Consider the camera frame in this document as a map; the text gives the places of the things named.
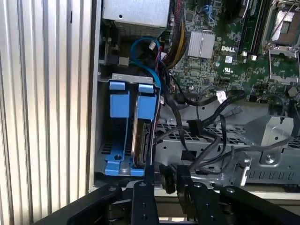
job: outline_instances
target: motherboard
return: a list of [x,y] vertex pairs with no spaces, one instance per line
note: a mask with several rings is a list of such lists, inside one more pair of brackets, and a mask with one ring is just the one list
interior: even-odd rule
[[196,99],[214,86],[244,90],[250,102],[298,100],[300,1],[246,1],[245,16],[237,21],[225,19],[224,1],[208,2],[185,1],[189,45],[172,72],[186,96]]

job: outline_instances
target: green circuit board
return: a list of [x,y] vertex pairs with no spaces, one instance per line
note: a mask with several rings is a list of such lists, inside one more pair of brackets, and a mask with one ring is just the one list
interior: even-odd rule
[[[222,51],[222,47],[238,49],[240,42],[245,41],[244,47],[247,48],[254,33],[254,22],[251,20],[245,24],[247,27],[247,37],[241,40],[245,20],[233,24],[221,22],[222,2],[212,1],[214,21],[210,21],[205,14],[197,13],[192,0],[185,2],[185,15],[193,19],[186,20],[188,36],[192,31],[209,31],[215,34],[213,56],[211,59],[191,58],[186,53],[181,61],[173,69],[173,74],[185,90],[187,96],[195,99],[201,90],[208,86],[217,86],[220,90],[244,90],[248,101],[252,96],[257,98],[266,94],[276,94],[288,104],[290,97],[286,95],[286,90],[297,83],[281,83],[270,78],[270,66],[273,76],[299,77],[298,60],[285,56],[271,57],[259,55],[256,60],[249,56],[237,54],[237,51]],[[207,97],[215,93],[208,92]],[[264,103],[280,104],[276,97],[268,98]]]

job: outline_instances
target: yellow wire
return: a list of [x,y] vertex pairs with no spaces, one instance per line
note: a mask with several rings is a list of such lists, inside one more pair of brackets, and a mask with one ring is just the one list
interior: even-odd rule
[[176,62],[179,60],[180,57],[180,53],[183,47],[183,42],[184,42],[184,23],[181,23],[181,35],[180,35],[180,41],[179,41],[179,45],[178,45],[178,50],[176,52],[175,55],[175,59],[173,61],[173,63],[169,66],[169,68],[172,68],[176,65]]

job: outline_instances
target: white barcode label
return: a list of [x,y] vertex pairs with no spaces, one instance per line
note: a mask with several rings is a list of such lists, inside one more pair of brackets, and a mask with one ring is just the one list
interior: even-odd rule
[[227,99],[226,92],[223,90],[217,91],[216,96],[220,104],[222,104]]
[[226,56],[225,63],[232,63],[232,62],[233,62],[233,57],[232,56]]

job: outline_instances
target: cpu socket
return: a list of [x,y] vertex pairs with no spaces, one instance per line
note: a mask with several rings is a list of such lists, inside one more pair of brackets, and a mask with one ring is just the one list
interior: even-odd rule
[[[277,0],[270,7],[266,27],[262,36],[262,49],[269,53],[270,62],[272,55],[280,55],[292,59],[298,64],[300,50],[300,1]],[[272,79],[281,83],[299,82],[299,77],[287,80],[277,76]]]

